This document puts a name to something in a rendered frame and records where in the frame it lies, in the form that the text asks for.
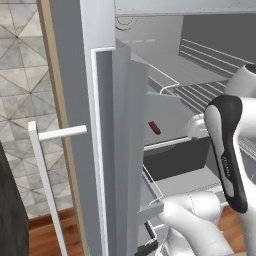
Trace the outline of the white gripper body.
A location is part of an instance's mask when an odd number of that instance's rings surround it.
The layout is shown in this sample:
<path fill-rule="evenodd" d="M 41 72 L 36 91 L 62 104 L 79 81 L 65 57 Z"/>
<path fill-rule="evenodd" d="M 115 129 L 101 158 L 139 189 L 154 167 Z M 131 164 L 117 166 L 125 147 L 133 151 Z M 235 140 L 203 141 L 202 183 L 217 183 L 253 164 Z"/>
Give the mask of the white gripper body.
<path fill-rule="evenodd" d="M 184 132 L 191 139 L 208 137 L 208 130 L 204 122 L 204 114 L 194 115 L 185 125 Z"/>

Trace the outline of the dark grey fridge drawer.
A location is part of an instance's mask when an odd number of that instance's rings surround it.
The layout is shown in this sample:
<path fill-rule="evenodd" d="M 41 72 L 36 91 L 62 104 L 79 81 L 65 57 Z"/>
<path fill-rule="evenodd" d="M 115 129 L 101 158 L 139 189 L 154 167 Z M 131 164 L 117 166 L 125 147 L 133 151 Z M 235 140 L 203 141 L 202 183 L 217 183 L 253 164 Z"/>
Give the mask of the dark grey fridge drawer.
<path fill-rule="evenodd" d="M 144 153 L 143 164 L 154 181 L 181 175 L 205 166 L 209 137 L 166 146 Z"/>

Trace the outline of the dark red sausage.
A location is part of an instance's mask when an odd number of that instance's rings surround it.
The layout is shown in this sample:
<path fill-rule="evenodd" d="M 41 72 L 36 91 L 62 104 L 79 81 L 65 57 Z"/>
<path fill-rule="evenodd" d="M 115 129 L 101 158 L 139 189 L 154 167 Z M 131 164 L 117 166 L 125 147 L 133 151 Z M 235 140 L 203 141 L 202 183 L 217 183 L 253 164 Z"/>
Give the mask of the dark red sausage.
<path fill-rule="evenodd" d="M 150 121 L 148 122 L 150 128 L 154 131 L 155 134 L 160 135 L 161 134 L 161 130 L 160 128 L 156 125 L 156 123 L 154 121 Z"/>

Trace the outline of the grey fridge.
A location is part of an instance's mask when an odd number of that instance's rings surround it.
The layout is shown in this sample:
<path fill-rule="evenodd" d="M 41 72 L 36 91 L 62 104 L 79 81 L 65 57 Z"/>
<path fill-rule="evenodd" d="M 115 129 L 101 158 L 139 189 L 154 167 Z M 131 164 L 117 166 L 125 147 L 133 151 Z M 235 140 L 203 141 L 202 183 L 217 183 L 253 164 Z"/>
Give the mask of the grey fridge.
<path fill-rule="evenodd" d="M 256 64 L 256 0 L 116 0 L 117 37 L 149 67 L 144 153 L 191 141 L 187 122 L 205 112 L 222 95 L 227 83 L 246 64 Z M 246 173 L 256 183 L 256 137 L 239 138 Z M 154 181 L 143 164 L 150 189 L 145 203 L 160 208 L 150 219 L 158 241 L 151 256 L 170 256 L 163 243 L 169 227 L 158 219 L 162 199 L 176 194 L 208 191 L 230 207 L 219 178 L 212 142 L 205 166 Z"/>

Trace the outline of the grey fridge door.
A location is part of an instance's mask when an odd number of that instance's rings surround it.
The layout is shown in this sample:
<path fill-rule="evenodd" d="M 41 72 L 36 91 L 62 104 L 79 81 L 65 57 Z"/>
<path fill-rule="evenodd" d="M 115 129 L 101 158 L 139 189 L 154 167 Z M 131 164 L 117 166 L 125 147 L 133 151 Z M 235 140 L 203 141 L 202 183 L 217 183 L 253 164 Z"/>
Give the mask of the grey fridge door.
<path fill-rule="evenodd" d="M 116 37 L 116 0 L 50 0 L 66 119 L 64 148 L 90 256 L 151 256 L 158 205 L 143 168 L 149 67 Z"/>

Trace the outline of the dark wooden cabinet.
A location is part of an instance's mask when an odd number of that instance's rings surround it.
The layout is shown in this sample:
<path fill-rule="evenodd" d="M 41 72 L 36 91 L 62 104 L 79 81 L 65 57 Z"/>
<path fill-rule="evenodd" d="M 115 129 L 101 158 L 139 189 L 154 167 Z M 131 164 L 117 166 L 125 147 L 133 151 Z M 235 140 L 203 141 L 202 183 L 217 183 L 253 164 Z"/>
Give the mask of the dark wooden cabinet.
<path fill-rule="evenodd" d="M 29 221 L 0 143 L 0 256 L 29 256 Z"/>

